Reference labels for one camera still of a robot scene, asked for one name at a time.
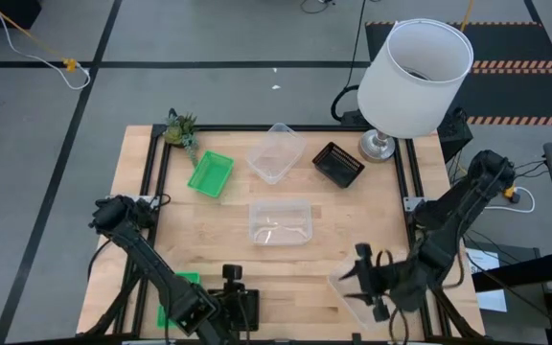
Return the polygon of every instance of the wooden table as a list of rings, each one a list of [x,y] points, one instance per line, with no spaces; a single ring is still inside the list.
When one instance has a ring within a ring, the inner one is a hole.
[[[261,294],[260,327],[255,339],[346,340],[361,333],[364,340],[389,339],[388,322],[372,331],[360,328],[327,282],[327,276],[349,254],[355,244],[369,242],[375,253],[393,252],[403,260],[408,242],[395,163],[365,163],[365,170],[348,188],[340,189],[317,171],[311,160],[330,141],[336,142],[357,159],[361,132],[301,132],[308,144],[300,161],[276,185],[266,184],[246,165],[248,148],[256,145],[263,132],[200,132],[202,149],[214,150],[235,159],[234,170],[220,198],[202,195],[187,181],[193,166],[183,149],[173,149],[165,193],[172,202],[163,207],[156,238],[156,251],[174,271],[196,271],[206,288],[222,287],[223,264],[243,266],[242,281]],[[150,126],[129,126],[121,148],[112,184],[112,194],[138,195],[145,166]],[[449,180],[437,134],[415,140],[421,178],[428,197],[439,197]],[[153,194],[159,169],[157,147],[150,192]],[[404,168],[408,188],[412,179],[405,149]],[[304,198],[312,211],[312,239],[302,246],[257,246],[248,238],[248,205],[260,198]],[[82,307],[78,331],[86,331],[103,314],[121,287],[127,255],[111,245],[95,262]],[[477,306],[467,261],[466,279],[461,287],[448,291],[455,307],[477,331],[484,327]],[[455,265],[445,284],[457,280]],[[440,334],[432,296],[428,295],[434,334]],[[163,338],[156,327],[157,291],[149,285],[141,337]],[[135,294],[127,306],[126,328],[130,330]],[[423,340],[418,312],[407,313],[410,339]],[[396,318],[396,336],[403,336],[403,323]],[[184,337],[179,331],[171,337]]]

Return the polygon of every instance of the potted plant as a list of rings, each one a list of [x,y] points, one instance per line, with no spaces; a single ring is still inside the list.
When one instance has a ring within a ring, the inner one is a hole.
[[[197,116],[192,113],[186,115],[178,115],[171,108],[168,116],[168,129],[163,133],[163,138],[175,148],[184,148],[193,162],[193,166],[197,166],[197,139],[195,135],[195,123]]]

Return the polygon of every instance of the green tray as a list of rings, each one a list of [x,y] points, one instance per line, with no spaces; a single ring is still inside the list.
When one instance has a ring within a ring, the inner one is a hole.
[[[232,158],[207,150],[187,186],[207,196],[219,197],[233,168]]]
[[[201,279],[199,278],[199,273],[197,272],[176,272],[176,275],[187,278],[191,283],[201,284]],[[157,328],[165,329],[165,310],[161,305],[159,305],[157,312]],[[176,328],[176,324],[170,320],[168,328],[174,329]]]

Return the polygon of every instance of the black wire basket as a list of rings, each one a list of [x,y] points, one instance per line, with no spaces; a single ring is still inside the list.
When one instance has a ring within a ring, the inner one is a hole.
[[[314,159],[314,167],[325,174],[340,188],[347,188],[355,181],[365,166],[344,149],[330,142]]]

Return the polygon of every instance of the lamp shade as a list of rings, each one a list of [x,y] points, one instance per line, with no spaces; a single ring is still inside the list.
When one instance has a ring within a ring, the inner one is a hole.
[[[390,136],[427,135],[442,122],[472,62],[472,45],[450,25],[430,19],[396,23],[363,76],[359,110]]]

